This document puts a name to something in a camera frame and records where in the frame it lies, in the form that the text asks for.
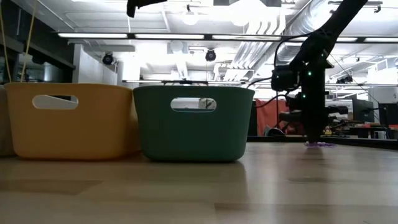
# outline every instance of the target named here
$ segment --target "green bin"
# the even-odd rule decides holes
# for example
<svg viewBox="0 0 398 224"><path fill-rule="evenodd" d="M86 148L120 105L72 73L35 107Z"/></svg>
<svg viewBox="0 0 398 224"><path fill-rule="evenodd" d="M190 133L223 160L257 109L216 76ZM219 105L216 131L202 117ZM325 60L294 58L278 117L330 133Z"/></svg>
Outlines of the green bin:
<svg viewBox="0 0 398 224"><path fill-rule="evenodd" d="M243 156L254 91L218 86L142 86L133 91L141 148L157 161L230 162ZM175 98L211 98L215 110L175 110Z"/></svg>

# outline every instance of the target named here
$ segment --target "bin handle hole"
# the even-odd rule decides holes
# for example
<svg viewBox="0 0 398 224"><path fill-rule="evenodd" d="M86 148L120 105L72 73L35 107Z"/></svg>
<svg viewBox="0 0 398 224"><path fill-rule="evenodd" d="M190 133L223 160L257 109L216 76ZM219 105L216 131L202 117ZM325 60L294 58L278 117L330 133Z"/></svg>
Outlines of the bin handle hole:
<svg viewBox="0 0 398 224"><path fill-rule="evenodd" d="M170 107L176 112L209 113L217 108L217 102L211 98L174 98Z"/></svg>
<svg viewBox="0 0 398 224"><path fill-rule="evenodd" d="M74 110L79 101L75 96L68 95L37 95L32 104L39 110Z"/></svg>

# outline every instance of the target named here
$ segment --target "wooden table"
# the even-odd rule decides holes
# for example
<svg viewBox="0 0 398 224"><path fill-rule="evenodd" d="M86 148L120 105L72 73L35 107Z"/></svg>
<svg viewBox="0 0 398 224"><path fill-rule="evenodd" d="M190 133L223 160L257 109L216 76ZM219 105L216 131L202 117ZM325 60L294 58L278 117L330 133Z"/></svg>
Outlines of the wooden table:
<svg viewBox="0 0 398 224"><path fill-rule="evenodd" d="M233 164L0 159L0 223L386 224L398 153L250 143Z"/></svg>

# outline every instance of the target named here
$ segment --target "yellow bin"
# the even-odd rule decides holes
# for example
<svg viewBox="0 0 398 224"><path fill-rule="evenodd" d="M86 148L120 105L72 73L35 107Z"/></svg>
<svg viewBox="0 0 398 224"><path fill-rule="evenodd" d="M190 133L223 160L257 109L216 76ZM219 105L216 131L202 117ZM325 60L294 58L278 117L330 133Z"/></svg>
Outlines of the yellow bin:
<svg viewBox="0 0 398 224"><path fill-rule="evenodd" d="M139 150L137 116L128 88L63 83L5 87L18 156L106 160ZM59 96L72 96L77 102Z"/></svg>

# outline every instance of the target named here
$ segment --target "storage bin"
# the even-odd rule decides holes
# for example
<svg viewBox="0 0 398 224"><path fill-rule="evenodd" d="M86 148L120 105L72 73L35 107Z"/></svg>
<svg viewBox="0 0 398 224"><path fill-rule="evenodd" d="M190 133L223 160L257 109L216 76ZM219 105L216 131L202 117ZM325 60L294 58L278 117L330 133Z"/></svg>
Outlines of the storage bin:
<svg viewBox="0 0 398 224"><path fill-rule="evenodd" d="M15 155L12 149L10 118L6 89L0 85L0 157Z"/></svg>
<svg viewBox="0 0 398 224"><path fill-rule="evenodd" d="M28 159L114 159L138 150L132 90L99 84L10 83L12 139ZM77 102L61 100L72 96Z"/></svg>
<svg viewBox="0 0 398 224"><path fill-rule="evenodd" d="M133 91L141 149L157 161L228 162L246 147L254 91L218 86L143 86ZM214 110L171 108L175 98L210 98Z"/></svg>

